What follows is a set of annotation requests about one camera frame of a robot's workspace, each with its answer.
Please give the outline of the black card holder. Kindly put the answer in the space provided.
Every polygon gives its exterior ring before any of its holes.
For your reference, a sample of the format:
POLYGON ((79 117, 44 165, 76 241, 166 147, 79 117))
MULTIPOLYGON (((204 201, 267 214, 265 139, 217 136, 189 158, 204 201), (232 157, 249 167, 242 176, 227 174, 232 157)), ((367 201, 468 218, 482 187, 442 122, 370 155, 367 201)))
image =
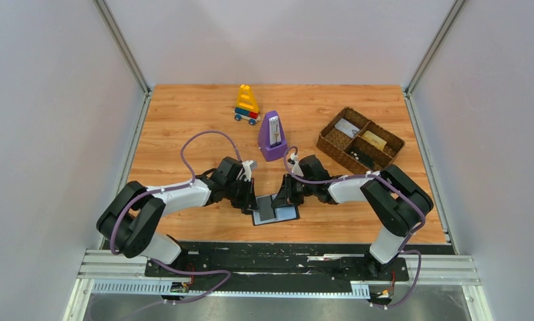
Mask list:
MULTIPOLYGON (((275 198, 276 195, 271 194, 270 196, 272 197, 272 200, 273 200, 273 198, 275 198)), ((276 218, 273 220, 265 221, 265 222, 258 221, 258 214, 259 214, 258 210, 253 212, 252 213, 252 224, 254 226, 259 226, 259 225, 266 225, 266 224, 271 224, 271 223, 279 223, 279 222, 284 222, 284 221, 293 221, 293 220, 300 219, 298 207, 296 206, 276 208, 274 209, 274 211, 276 214, 276 218)))

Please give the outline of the black credit card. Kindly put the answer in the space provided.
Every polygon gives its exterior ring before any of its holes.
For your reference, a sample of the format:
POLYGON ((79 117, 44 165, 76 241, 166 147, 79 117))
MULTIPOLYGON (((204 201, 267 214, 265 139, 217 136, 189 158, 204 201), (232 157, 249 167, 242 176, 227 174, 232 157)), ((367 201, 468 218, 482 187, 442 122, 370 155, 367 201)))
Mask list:
POLYGON ((363 166, 367 167, 370 171, 374 171, 375 169, 375 163, 374 160, 361 150, 357 148, 351 148, 349 150, 349 155, 353 157, 358 163, 362 164, 363 166))

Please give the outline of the yellow credit card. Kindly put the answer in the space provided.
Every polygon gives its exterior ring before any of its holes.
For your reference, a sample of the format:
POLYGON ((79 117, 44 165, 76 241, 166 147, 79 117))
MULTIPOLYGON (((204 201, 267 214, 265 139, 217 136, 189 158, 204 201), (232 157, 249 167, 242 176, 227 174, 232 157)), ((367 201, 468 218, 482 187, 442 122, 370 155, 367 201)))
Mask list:
POLYGON ((374 146, 376 149, 384 151, 384 148, 387 144, 387 141, 383 138, 379 137, 375 133, 373 133, 370 130, 366 130, 362 135, 361 138, 368 142, 370 145, 374 146))

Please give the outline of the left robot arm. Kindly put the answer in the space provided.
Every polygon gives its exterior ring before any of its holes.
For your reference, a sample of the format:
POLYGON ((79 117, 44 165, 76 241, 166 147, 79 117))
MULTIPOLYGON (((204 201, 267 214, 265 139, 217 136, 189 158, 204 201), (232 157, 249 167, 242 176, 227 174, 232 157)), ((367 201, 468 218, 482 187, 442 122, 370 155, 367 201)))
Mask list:
POLYGON ((227 156, 218 167, 197 175, 194 181, 164 187, 146 187, 131 181, 101 214, 96 228, 127 258, 141 255, 171 264, 181 255, 182 248, 172 237, 157 233, 161 218, 223 200, 250 214, 258 209, 252 178, 256 167, 254 160, 227 156))

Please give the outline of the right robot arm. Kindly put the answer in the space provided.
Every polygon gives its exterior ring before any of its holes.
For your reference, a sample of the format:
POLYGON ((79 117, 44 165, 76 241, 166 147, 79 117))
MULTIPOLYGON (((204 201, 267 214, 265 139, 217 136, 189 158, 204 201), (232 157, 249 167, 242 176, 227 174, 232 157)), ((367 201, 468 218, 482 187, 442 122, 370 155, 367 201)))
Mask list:
POLYGON ((283 176, 272 207, 299 206, 310 196, 330 205, 368 203, 382 224, 369 255, 381 265, 402 251, 434 208, 432 198, 396 165, 361 175, 331 176, 315 155, 298 160, 293 154, 288 163, 292 169, 283 176))

